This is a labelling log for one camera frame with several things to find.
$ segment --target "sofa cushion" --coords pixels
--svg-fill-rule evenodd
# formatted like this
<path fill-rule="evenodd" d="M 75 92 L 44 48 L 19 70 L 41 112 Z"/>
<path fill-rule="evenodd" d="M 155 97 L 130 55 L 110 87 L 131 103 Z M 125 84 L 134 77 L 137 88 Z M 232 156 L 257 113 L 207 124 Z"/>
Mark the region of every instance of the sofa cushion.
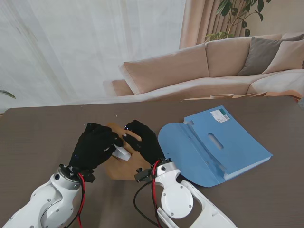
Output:
<path fill-rule="evenodd" d="M 134 95 L 124 79 L 106 80 L 103 82 L 105 93 L 108 96 L 127 96 Z"/>
<path fill-rule="evenodd" d="M 287 70 L 262 78 L 251 84 L 248 94 L 295 90 L 304 95 L 304 70 Z"/>
<path fill-rule="evenodd" d="M 182 100 L 196 97 L 210 97 L 214 94 L 246 94 L 249 83 L 221 78 L 199 78 L 171 85 L 145 94 L 135 95 L 137 100 Z"/>
<path fill-rule="evenodd" d="M 259 38 L 277 40 L 282 35 L 264 35 Z M 244 67 L 251 37 L 214 40 L 206 43 L 210 77 L 235 76 Z"/>
<path fill-rule="evenodd" d="M 205 44 L 160 57 L 124 62 L 120 70 L 134 94 L 209 77 Z"/>
<path fill-rule="evenodd" d="M 270 75 L 274 75 L 277 74 L 277 72 L 274 73 L 270 73 L 270 74 L 260 74 L 260 75 L 247 75 L 247 76 L 225 76 L 225 77 L 218 77 L 218 78 L 222 78 L 222 79 L 226 79 L 226 80 L 234 80 L 237 82 L 244 82 L 244 83 L 248 83 L 251 84 L 261 78 L 264 77 L 268 77 Z"/>
<path fill-rule="evenodd" d="M 285 33 L 283 34 L 282 36 L 282 39 L 288 39 L 288 38 L 291 38 L 291 37 L 297 37 L 301 34 L 303 34 L 304 32 L 289 32 L 289 33 Z"/>
<path fill-rule="evenodd" d="M 283 41 L 275 58 L 263 72 L 268 74 L 292 69 L 302 69 L 304 60 L 304 39 L 300 41 Z"/>
<path fill-rule="evenodd" d="M 238 73 L 242 75 L 258 75 L 264 72 L 275 58 L 276 53 L 283 41 L 299 41 L 304 34 L 297 37 L 281 40 L 269 40 L 252 37 L 249 55 L 246 59 L 244 68 Z"/>

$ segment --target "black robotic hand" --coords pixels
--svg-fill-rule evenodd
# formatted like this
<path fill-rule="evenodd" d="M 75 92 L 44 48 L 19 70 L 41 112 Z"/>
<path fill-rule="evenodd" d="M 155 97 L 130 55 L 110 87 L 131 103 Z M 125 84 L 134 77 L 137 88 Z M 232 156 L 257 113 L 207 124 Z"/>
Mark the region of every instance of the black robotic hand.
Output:
<path fill-rule="evenodd" d="M 108 160 L 123 141 L 111 128 L 96 123 L 88 123 L 71 157 L 69 167 L 78 170 L 92 170 Z"/>
<path fill-rule="evenodd" d="M 137 120 L 133 120 L 125 127 L 126 130 L 134 132 L 142 138 L 142 141 L 138 141 L 129 134 L 123 135 L 123 139 L 151 165 L 153 165 L 158 159 L 162 159 L 162 149 L 158 144 L 156 134 L 146 125 Z"/>

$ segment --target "white label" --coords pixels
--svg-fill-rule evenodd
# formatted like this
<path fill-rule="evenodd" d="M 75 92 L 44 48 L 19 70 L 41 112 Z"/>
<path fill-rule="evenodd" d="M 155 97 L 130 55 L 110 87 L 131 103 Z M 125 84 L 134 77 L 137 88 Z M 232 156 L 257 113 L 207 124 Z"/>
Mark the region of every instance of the white label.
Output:
<path fill-rule="evenodd" d="M 219 109 L 212 111 L 210 113 L 213 116 L 213 118 L 220 123 L 225 122 L 230 119 L 227 115 L 223 115 Z"/>

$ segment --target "blue plastic folder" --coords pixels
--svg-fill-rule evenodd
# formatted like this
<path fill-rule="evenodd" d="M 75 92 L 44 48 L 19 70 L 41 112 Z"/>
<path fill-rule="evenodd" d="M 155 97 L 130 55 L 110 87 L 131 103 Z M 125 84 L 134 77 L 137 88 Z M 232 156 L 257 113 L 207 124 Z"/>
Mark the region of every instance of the blue plastic folder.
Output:
<path fill-rule="evenodd" d="M 181 174 L 204 187 L 221 184 L 272 156 L 223 106 L 187 116 L 182 124 L 165 125 L 158 140 Z"/>

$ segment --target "sofa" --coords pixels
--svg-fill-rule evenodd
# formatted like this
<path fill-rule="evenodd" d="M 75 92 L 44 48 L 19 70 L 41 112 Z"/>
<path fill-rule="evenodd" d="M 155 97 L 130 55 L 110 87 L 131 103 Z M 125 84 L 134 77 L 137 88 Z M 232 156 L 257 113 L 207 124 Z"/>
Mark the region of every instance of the sofa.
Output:
<path fill-rule="evenodd" d="M 303 34 L 259 38 L 280 40 Z M 119 66 L 124 79 L 105 81 L 109 96 L 134 101 L 181 100 L 215 94 L 295 90 L 304 95 L 304 69 L 237 76 L 249 54 L 251 37 L 215 40 Z"/>

